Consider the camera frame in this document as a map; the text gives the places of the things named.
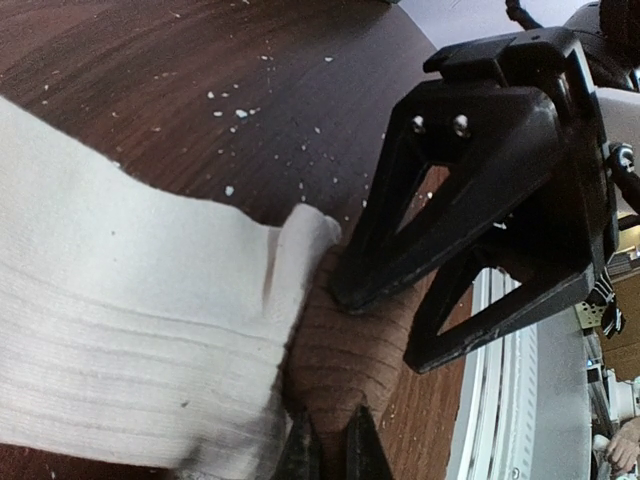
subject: wood grain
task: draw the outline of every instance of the wood grain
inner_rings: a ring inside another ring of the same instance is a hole
[[[432,52],[402,10],[374,0],[0,0],[0,95],[150,185],[271,224],[306,201],[347,234],[391,107]],[[444,471],[461,368],[403,376],[384,432],[398,479],[441,478],[417,468]],[[427,443],[408,453],[414,436]],[[0,450],[2,480],[51,472],[164,475]]]

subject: black cable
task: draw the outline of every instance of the black cable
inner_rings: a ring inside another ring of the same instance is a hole
[[[542,28],[542,25],[536,22],[533,17],[529,15],[529,12],[522,8],[520,0],[507,0],[507,15],[512,21],[518,22],[525,30]]]

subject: screw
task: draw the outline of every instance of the screw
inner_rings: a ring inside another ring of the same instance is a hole
[[[413,127],[413,131],[418,135],[424,135],[427,133],[427,129],[424,128],[424,118],[420,115],[413,117],[413,120],[411,120],[411,126]]]
[[[471,130],[469,130],[469,119],[465,115],[458,115],[453,119],[453,131],[460,138],[470,138]]]

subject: brown ribbed fabric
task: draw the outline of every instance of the brown ribbed fabric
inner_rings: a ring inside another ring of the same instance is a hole
[[[343,431],[355,407],[368,405],[376,423],[387,407],[424,295],[420,283],[365,315],[339,311],[326,286],[340,251],[330,250],[316,273],[285,369],[285,395],[309,411],[332,480],[344,476]]]

